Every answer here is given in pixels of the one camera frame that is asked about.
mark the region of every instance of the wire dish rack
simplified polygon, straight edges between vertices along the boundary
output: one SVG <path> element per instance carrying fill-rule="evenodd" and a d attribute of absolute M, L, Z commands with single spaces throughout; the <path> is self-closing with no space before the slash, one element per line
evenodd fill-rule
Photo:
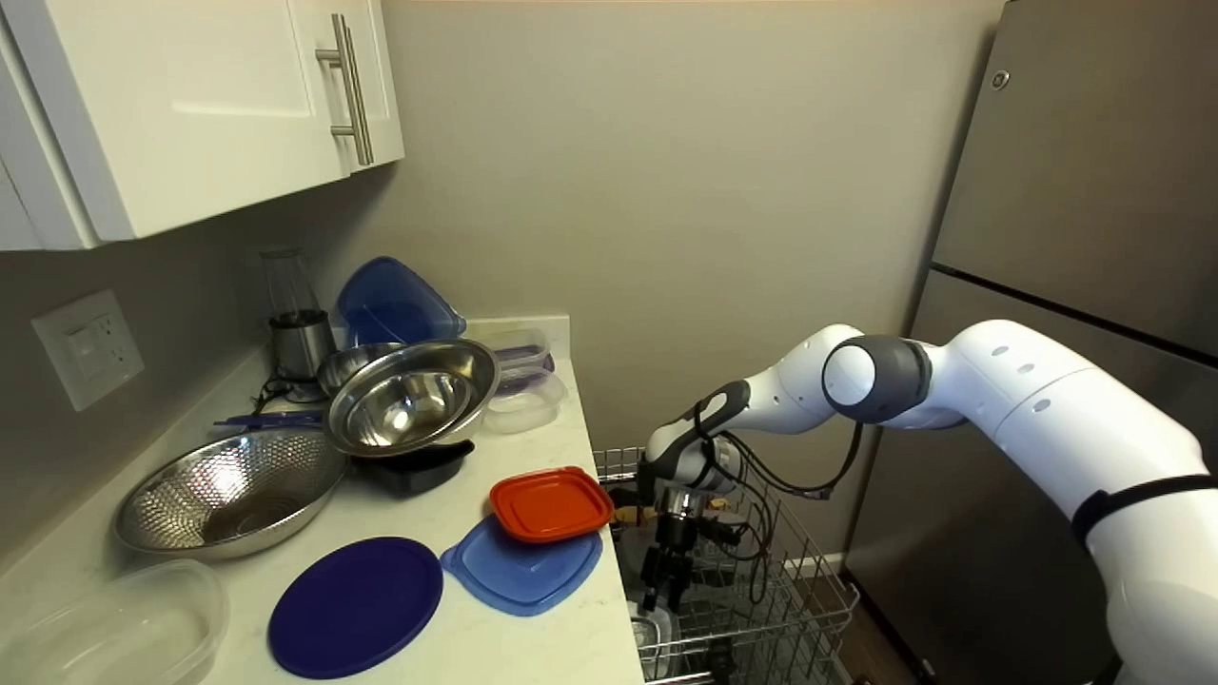
<path fill-rule="evenodd" d="M 640 449 L 602 449 L 599 472 L 608 496 L 635 483 Z M 646 685 L 850 685 L 838 648 L 862 606 L 827 553 L 800 534 L 783 496 L 759 483 L 759 497 L 730 496 L 709 506 L 711 516 L 759 524 L 773 514 L 773 544 L 763 561 L 701 542 L 692 582 L 679 613 L 635 613 L 635 643 Z M 655 514 L 622 506 L 612 520 L 618 562 L 635 599 Z"/>

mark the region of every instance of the dishwasher rack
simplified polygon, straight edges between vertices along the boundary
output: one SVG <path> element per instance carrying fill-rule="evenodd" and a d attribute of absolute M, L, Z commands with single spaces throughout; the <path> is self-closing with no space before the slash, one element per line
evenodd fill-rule
<path fill-rule="evenodd" d="M 599 472 L 608 496 L 635 488 L 640 449 L 602 449 Z M 730 561 L 701 542 L 683 613 L 635 613 L 635 643 L 646 685 L 850 685 L 838 658 L 862 590 L 800 534 L 783 496 L 767 491 L 773 544 L 763 561 Z M 759 524 L 745 491 L 716 497 L 709 514 Z M 655 514 L 622 506 L 612 520 L 618 562 L 635 599 L 635 577 L 655 534 Z"/>

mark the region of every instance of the electrical outlet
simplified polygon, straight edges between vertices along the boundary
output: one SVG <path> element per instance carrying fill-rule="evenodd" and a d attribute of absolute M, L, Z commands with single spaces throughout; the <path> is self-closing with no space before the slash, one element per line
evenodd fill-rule
<path fill-rule="evenodd" d="M 75 410 L 98 403 L 146 369 L 111 290 L 38 314 L 36 335 Z"/>

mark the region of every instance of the upper cabinet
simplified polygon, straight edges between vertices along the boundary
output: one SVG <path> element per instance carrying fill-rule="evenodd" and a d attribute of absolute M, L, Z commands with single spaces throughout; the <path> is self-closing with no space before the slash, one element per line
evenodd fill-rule
<path fill-rule="evenodd" d="M 36 222 L 0 223 L 9 251 L 141 238 L 402 155 L 376 0 L 0 6 L 0 158 Z"/>

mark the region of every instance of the stainless steel bowl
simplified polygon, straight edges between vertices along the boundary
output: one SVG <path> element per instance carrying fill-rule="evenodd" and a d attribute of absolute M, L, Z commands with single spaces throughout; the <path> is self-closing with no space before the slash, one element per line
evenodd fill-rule
<path fill-rule="evenodd" d="M 340 472 L 325 429 L 234 435 L 141 481 L 116 534 L 153 557 L 250 557 L 300 534 L 326 506 Z"/>
<path fill-rule="evenodd" d="M 326 427 L 343 454 L 399 458 L 463 435 L 495 393 L 495 356 L 468 340 L 389 349 L 330 401 Z"/>

